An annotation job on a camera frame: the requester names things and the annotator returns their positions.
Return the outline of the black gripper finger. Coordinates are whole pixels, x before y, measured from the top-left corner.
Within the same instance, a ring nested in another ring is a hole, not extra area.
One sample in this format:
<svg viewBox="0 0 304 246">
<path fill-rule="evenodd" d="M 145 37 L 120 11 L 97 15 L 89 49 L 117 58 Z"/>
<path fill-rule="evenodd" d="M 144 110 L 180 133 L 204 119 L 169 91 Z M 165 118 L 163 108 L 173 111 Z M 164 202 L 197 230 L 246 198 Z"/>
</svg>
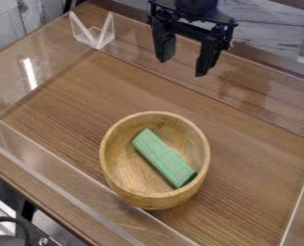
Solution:
<svg viewBox="0 0 304 246">
<path fill-rule="evenodd" d="M 176 32 L 171 22 L 157 18 L 152 20 L 152 37 L 155 52 L 161 62 L 168 62 L 176 55 Z"/>
<path fill-rule="evenodd" d="M 196 63 L 196 76 L 203 77 L 216 66 L 221 52 L 221 41 L 215 37 L 205 37 L 201 42 L 200 56 Z"/>
</svg>

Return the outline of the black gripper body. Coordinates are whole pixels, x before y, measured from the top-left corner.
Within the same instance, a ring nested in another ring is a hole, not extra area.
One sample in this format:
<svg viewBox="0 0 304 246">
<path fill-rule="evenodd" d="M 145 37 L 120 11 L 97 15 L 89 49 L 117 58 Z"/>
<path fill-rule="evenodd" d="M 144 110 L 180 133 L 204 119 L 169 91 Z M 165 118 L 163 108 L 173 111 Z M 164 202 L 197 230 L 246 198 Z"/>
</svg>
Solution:
<svg viewBox="0 0 304 246">
<path fill-rule="evenodd" d="M 228 50 L 233 40 L 238 20 L 219 9 L 220 0 L 149 0 L 153 19 L 171 22 L 176 34 L 203 41 L 215 37 L 221 41 L 221 50 Z"/>
</svg>

